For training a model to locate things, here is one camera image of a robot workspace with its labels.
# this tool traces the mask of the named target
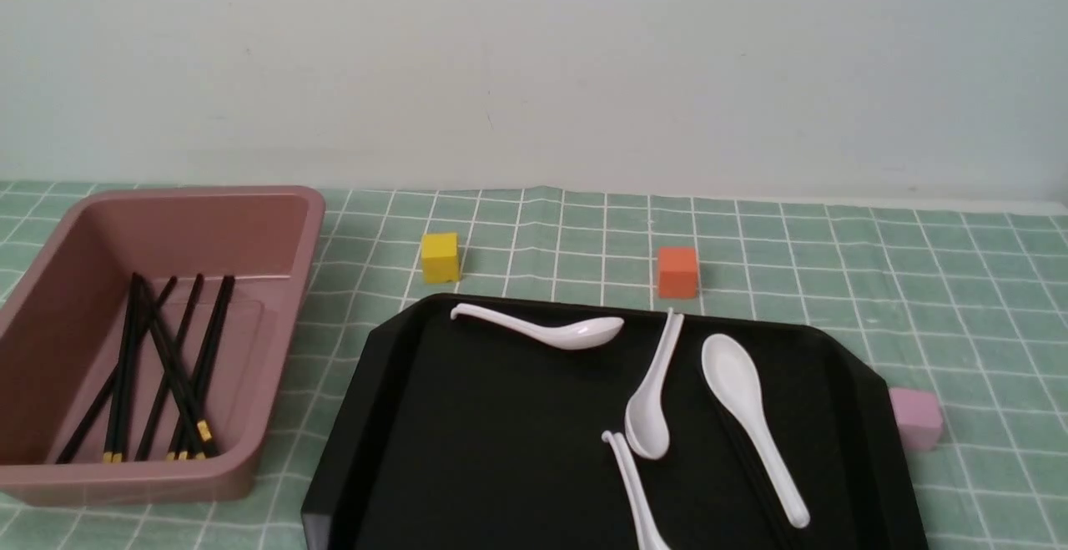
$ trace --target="pink block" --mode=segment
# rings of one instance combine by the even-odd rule
[[[905,450],[928,451],[942,437],[942,410],[938,396],[930,392],[890,389],[890,403],[894,407],[897,431],[901,434]]]

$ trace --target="white plastic spoon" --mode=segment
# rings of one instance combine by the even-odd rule
[[[664,375],[668,364],[675,352],[678,334],[682,331],[684,315],[675,314],[668,308],[668,320],[664,321],[663,333],[660,333],[660,344],[653,355],[653,362],[645,372],[645,379],[627,402],[624,415],[624,428],[627,431],[627,442],[634,454],[648,460],[659,460],[668,454],[671,445],[671,435],[668,431],[668,421],[660,406],[660,393],[664,387]]]
[[[789,469],[783,462],[775,440],[768,429],[760,393],[760,377],[745,348],[725,334],[712,334],[701,351],[701,367],[705,381],[720,403],[741,423],[753,440],[771,485],[786,512],[790,524],[808,527],[808,507],[798,492]]]
[[[657,523],[653,520],[653,512],[649,510],[649,501],[645,498],[645,488],[642,487],[642,478],[638,475],[638,466],[634,465],[634,457],[630,455],[627,441],[622,434],[604,431],[601,440],[612,446],[612,454],[615,454],[615,462],[619,467],[619,475],[623,476],[623,487],[627,490],[627,500],[630,501],[630,516],[634,519],[634,533],[638,535],[638,550],[671,550]]]
[[[489,310],[489,308],[475,307],[473,303],[457,303],[450,313],[450,317],[456,318],[457,315],[473,315],[475,318],[515,330],[517,333],[527,334],[528,337],[560,349],[595,348],[611,342],[615,334],[623,329],[623,319],[614,315],[571,323],[571,325],[564,327],[541,327],[516,318],[514,315],[501,314],[499,311]]]

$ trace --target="white wall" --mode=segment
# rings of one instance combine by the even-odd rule
[[[0,0],[0,177],[1049,200],[1066,10]]]

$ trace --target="chopstick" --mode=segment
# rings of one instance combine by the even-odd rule
[[[156,305],[162,308],[163,303],[167,303],[167,299],[174,290],[174,285],[177,283],[177,279],[172,277],[170,281],[167,282],[167,286],[160,292],[159,298],[156,299]],[[141,323],[141,329],[138,330],[138,346],[141,345],[141,340],[144,339],[145,334],[148,332],[148,323]],[[70,434],[70,439],[63,446],[60,452],[59,457],[56,459],[57,465],[67,465],[73,459],[75,454],[78,454],[78,449],[81,447],[81,443],[85,440],[85,436],[89,435],[89,430],[93,428],[93,423],[96,422],[96,417],[99,417],[100,410],[104,410],[105,403],[111,397],[114,390],[115,378],[119,376],[119,364],[111,368],[111,374],[108,375],[107,380],[100,386],[100,391],[96,393],[96,397],[89,405],[89,409],[85,410],[85,415],[81,418],[81,422],[78,423],[77,427],[73,434]]]
[[[126,318],[123,321],[123,336],[119,345],[119,363],[115,365],[114,387],[111,391],[111,411],[108,415],[108,433],[104,439],[104,461],[122,462],[123,452],[119,449],[120,429],[123,425],[129,426],[129,412],[127,410],[127,398],[129,396],[128,384],[131,357],[137,353],[137,349],[131,349],[135,336],[135,323],[137,319],[137,294],[138,276],[130,277],[129,292],[126,294]]]
[[[141,293],[146,300],[145,303],[151,303],[147,302],[148,288],[144,284],[142,284]],[[204,408],[193,394],[189,376],[186,375],[186,367],[182,364],[182,357],[175,351],[174,339],[167,330],[167,321],[163,320],[155,305],[152,305],[152,310],[153,320],[150,332],[153,345],[156,346],[156,352],[159,355],[159,362],[163,366],[163,375],[167,376],[168,386],[171,387],[171,394],[174,395],[174,402],[178,407],[178,417],[186,428],[186,435],[189,436],[198,455],[203,453],[208,458],[218,456],[219,450],[211,436],[211,427],[204,418]]]
[[[222,340],[222,328],[226,321],[226,311],[230,308],[230,299],[234,295],[235,283],[236,280],[233,276],[222,277],[222,284],[219,286],[215,307],[211,308],[207,330],[204,332],[204,341],[197,356],[197,364],[193,366],[193,393],[197,394],[202,406],[207,403],[207,390],[211,382],[211,373],[215,368],[216,356],[219,352],[219,342]],[[168,447],[168,460],[174,458],[184,460],[189,457],[186,441],[183,428],[175,427],[171,444]]]
[[[201,288],[204,286],[203,273],[198,273],[193,281],[193,287],[189,292],[189,300],[186,302],[186,311],[182,315],[182,323],[178,325],[178,334],[174,340],[174,345],[178,349],[179,356],[185,344],[186,335],[189,333],[189,325],[192,321],[193,311],[197,301],[200,299]],[[159,388],[156,389],[156,397],[152,400],[152,410],[148,412],[148,421],[144,425],[144,433],[141,434],[141,443],[138,444],[135,460],[147,460],[152,452],[152,442],[156,439],[156,429],[159,428],[159,418],[163,413],[163,405],[167,403],[167,376],[160,376]]]
[[[741,466],[745,480],[749,482],[749,487],[763,508],[764,519],[768,523],[768,528],[770,528],[775,545],[783,550],[802,548],[804,539],[799,536],[797,530],[786,520],[786,515],[783,514],[782,504],[779,501],[779,494],[775,493],[771,485],[771,480],[768,478],[767,471],[764,468],[764,462],[756,455],[756,449],[753,447],[753,442],[749,439],[749,435],[738,424],[736,418],[732,417],[714,396],[712,396],[712,403],[716,406],[716,415],[719,418],[720,425],[723,426],[727,440],[731,442],[734,455]]]

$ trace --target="grid pattern tablecloth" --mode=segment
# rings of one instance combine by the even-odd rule
[[[113,186],[0,182],[0,300],[66,208]],[[442,290],[828,330],[891,386],[942,398],[942,445],[910,458],[932,548],[1068,548],[1068,218],[549,188],[323,192],[313,284],[252,494],[84,509],[0,497],[0,549],[303,548],[299,506],[363,341]],[[460,283],[422,283],[427,231],[459,233]],[[697,247],[698,298],[657,298],[662,246]]]

